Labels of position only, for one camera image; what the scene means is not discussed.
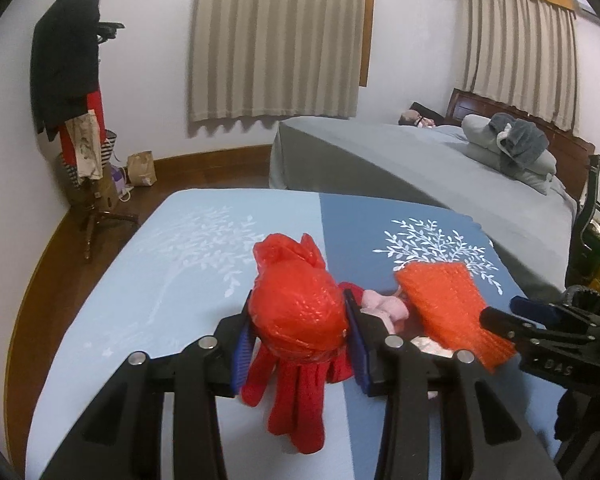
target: paper bag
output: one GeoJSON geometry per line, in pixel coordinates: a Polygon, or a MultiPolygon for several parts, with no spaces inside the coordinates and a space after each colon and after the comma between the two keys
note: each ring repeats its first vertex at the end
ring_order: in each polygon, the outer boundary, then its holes
{"type": "Polygon", "coordinates": [[[141,152],[129,155],[126,160],[126,174],[132,186],[152,186],[157,180],[152,153],[141,152]]]}

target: pillow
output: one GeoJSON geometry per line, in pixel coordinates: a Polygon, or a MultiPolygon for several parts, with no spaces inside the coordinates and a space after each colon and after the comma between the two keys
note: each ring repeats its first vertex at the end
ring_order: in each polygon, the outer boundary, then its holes
{"type": "MultiPolygon", "coordinates": [[[[496,155],[495,153],[470,142],[468,144],[448,144],[448,146],[492,170],[500,171],[500,155],[496,155]]],[[[543,195],[549,193],[553,178],[553,175],[539,175],[529,170],[520,170],[515,175],[516,180],[519,180],[522,184],[526,184],[543,195]]]]}
{"type": "Polygon", "coordinates": [[[501,151],[496,136],[489,128],[489,122],[491,119],[488,117],[470,114],[462,119],[462,130],[469,142],[499,155],[501,151]]]}
{"type": "Polygon", "coordinates": [[[416,110],[417,113],[419,113],[421,116],[433,120],[433,122],[435,122],[436,124],[445,123],[445,118],[442,115],[440,115],[437,112],[434,112],[433,110],[430,110],[426,106],[422,106],[420,103],[412,103],[410,109],[416,110]]]}
{"type": "MultiPolygon", "coordinates": [[[[498,147],[498,141],[489,127],[490,118],[480,115],[467,115],[462,120],[462,130],[467,140],[490,152],[500,155],[502,151],[498,147]]],[[[538,175],[555,175],[555,157],[548,150],[544,150],[540,156],[527,168],[528,171],[538,175]]]]}

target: wooden floor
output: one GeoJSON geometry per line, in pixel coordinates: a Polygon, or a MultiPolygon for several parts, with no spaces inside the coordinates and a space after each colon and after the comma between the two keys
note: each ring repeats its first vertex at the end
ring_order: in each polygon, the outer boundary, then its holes
{"type": "MultiPolygon", "coordinates": [[[[132,191],[131,200],[119,203],[119,213],[135,213],[140,222],[172,193],[192,188],[268,187],[268,162],[235,164],[205,170],[161,171],[156,163],[158,181],[152,187],[132,191]]],[[[135,228],[127,222],[107,221],[94,239],[93,260],[82,259],[79,215],[68,215],[47,248],[44,262],[29,285],[14,330],[6,383],[6,427],[8,447],[14,467],[24,477],[27,436],[33,410],[46,375],[62,341],[84,301],[105,270],[132,237],[135,228]]]]}

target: red garment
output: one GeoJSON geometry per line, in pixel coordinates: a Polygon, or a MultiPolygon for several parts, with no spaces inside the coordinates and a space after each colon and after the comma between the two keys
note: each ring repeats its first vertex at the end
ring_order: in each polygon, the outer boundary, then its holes
{"type": "Polygon", "coordinates": [[[299,365],[276,357],[261,345],[242,387],[245,404],[259,404],[274,368],[278,371],[276,400],[267,429],[274,435],[288,434],[300,453],[320,451],[324,446],[324,384],[345,381],[353,375],[346,351],[328,362],[299,365]]]}
{"type": "MultiPolygon", "coordinates": [[[[100,89],[87,95],[87,110],[93,110],[96,113],[98,126],[100,127],[100,143],[102,144],[107,138],[107,131],[104,127],[104,111],[102,109],[102,96],[100,94],[100,89]]],[[[67,131],[66,126],[64,124],[60,124],[60,126],[58,126],[58,131],[60,132],[62,158],[64,158],[65,163],[69,164],[70,166],[76,166],[77,162],[75,160],[75,148],[74,144],[71,142],[71,137],[69,137],[69,132],[67,131]]]]}
{"type": "Polygon", "coordinates": [[[242,400],[256,406],[277,369],[267,427],[275,435],[288,434],[301,453],[315,453],[324,445],[324,384],[352,376],[344,348],[349,327],[344,298],[307,234],[300,243],[269,235],[253,254],[258,277],[249,313],[262,345],[242,400]]]}

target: metal screw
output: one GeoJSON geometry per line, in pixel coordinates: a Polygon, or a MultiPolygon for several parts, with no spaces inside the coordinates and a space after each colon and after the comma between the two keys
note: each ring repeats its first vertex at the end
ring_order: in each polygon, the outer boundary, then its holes
{"type": "Polygon", "coordinates": [[[468,350],[459,350],[456,357],[458,358],[458,361],[466,365],[475,361],[475,355],[468,350]]]}
{"type": "Polygon", "coordinates": [[[404,345],[404,339],[402,339],[399,335],[388,335],[384,338],[384,344],[389,348],[400,348],[404,345]]]}
{"type": "Polygon", "coordinates": [[[204,337],[200,338],[200,341],[198,341],[198,346],[205,350],[211,350],[212,348],[215,348],[217,344],[218,339],[212,335],[205,335],[204,337]]]}
{"type": "Polygon", "coordinates": [[[146,354],[144,352],[133,352],[126,360],[130,365],[138,366],[146,361],[146,354]]]}

